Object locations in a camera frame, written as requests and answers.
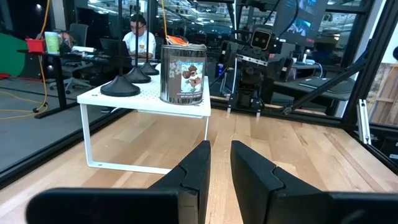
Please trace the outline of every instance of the black rubber plunger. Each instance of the black rubber plunger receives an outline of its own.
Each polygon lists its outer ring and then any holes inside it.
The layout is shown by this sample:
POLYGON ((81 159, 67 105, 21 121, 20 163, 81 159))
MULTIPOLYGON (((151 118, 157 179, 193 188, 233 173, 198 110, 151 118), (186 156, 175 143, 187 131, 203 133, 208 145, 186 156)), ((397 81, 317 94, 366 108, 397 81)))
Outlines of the black rubber plunger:
MULTIPOLYGON (((147 21, 149 21, 150 18, 150 2, 152 0, 148 0, 148 13, 147 13, 147 21)), ((149 24, 147 24, 147 60, 145 63, 141 66, 141 71, 144 72, 147 75, 158 75, 159 71, 156 70, 149 62, 149 24)))
MULTIPOLYGON (((139 15, 139 0, 136 1, 136 15, 139 15)), ((126 74, 126 78, 132 83, 149 83, 150 77, 147 76, 144 72, 141 71, 141 68, 138 67, 138 21, 136 21, 136 61, 134 63, 134 68, 126 74)))
MULTIPOLYGON (((123 24, 122 0, 119 0, 119 24, 123 24)), ((119 55, 122 55, 123 26, 119 30, 119 55)), ((107 96, 135 96, 140 93, 138 86, 135 86, 123 76, 123 58, 119 57, 119 75, 113 81, 101 87, 101 93, 107 96)))

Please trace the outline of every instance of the can label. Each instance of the can label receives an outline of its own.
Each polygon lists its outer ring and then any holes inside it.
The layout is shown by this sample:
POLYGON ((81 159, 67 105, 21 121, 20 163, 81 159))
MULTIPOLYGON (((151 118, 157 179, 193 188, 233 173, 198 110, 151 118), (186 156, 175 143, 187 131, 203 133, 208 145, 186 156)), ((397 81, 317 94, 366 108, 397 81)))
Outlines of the can label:
POLYGON ((203 57, 170 56, 169 96, 173 98, 201 98, 205 69, 203 57))

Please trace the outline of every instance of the red object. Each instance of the red object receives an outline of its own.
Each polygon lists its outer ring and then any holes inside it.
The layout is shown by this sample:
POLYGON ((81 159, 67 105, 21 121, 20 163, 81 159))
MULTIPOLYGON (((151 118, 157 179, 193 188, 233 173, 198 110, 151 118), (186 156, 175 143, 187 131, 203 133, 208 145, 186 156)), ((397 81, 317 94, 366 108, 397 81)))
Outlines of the red object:
POLYGON ((44 54, 44 40, 25 39, 29 53, 43 53, 44 54))
POLYGON ((0 80, 6 79, 9 77, 10 77, 10 74, 8 74, 8 73, 0 73, 0 80))

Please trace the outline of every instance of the metal can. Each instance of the metal can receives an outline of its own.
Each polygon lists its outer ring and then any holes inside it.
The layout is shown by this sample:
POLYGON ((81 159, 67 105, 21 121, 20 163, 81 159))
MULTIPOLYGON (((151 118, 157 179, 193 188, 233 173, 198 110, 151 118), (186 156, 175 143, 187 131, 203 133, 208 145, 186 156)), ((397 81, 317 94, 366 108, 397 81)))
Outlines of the metal can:
POLYGON ((201 103, 205 73, 205 45, 163 45, 160 99, 176 105, 201 103))

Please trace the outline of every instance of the white shirt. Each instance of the white shirt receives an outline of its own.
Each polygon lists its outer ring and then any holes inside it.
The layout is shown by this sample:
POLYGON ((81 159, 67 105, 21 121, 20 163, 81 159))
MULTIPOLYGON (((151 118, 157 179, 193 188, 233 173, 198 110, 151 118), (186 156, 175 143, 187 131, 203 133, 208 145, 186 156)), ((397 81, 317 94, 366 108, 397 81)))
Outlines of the white shirt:
MULTIPOLYGON (((126 42, 127 49, 129 49, 130 52, 136 50, 136 35, 132 32, 126 34, 123 41, 126 42)), ((155 36, 152 33, 149 33, 149 46, 147 46, 147 31, 145 30, 144 34, 138 37, 138 53, 145 53, 147 52, 147 49, 148 52, 152 54, 152 58, 155 58, 155 36)))

